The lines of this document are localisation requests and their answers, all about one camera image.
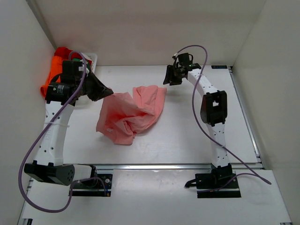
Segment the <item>pink t shirt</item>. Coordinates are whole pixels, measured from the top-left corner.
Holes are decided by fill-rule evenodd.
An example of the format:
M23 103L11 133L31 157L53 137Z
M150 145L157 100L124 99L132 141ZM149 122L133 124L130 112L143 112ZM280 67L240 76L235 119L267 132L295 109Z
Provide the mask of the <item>pink t shirt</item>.
M96 131L117 145L131 145L137 134L155 124L164 108L167 88L156 85L114 93L102 102Z

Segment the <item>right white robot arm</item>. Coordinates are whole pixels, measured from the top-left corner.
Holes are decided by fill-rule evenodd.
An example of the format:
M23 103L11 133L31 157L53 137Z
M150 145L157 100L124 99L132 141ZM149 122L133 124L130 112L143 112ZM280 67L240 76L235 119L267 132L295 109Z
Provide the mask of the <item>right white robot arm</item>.
M212 139L211 172L204 176L204 181L220 188L233 177L228 153L224 149L226 146L227 93L217 89L204 76L203 68L193 62L193 55L182 53L172 58L174 63L167 66L163 84L180 85L185 78L194 86L192 98L195 98L196 92L201 95L200 118L207 126L209 137Z

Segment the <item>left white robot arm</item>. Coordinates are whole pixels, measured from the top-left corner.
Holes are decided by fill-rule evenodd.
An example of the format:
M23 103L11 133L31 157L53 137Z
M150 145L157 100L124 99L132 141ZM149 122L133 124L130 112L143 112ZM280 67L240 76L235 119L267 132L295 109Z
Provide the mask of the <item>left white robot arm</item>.
M78 98L87 96L91 101L98 101L113 94L87 65L82 60L64 60L62 73L47 87L45 130L33 162L24 166L24 172L36 181L68 186L82 180L88 187L98 182L94 166L66 165L63 160L68 122Z

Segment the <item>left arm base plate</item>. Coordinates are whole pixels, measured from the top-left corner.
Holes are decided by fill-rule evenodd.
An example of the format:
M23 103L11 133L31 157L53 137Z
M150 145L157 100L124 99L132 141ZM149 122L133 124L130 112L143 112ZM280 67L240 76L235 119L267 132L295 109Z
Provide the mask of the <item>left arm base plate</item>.
M110 197L112 194L113 170L98 169L93 165L91 177L96 176L102 180L103 184L99 179L77 182L72 189L72 196Z

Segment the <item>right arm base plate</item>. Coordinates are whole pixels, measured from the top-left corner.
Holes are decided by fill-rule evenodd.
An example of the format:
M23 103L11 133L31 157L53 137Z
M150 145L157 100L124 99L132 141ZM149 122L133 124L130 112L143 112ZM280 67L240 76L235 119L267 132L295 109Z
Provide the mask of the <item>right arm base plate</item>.
M239 184L232 166L215 167L209 173L197 173L184 188L195 187L198 198L241 198Z

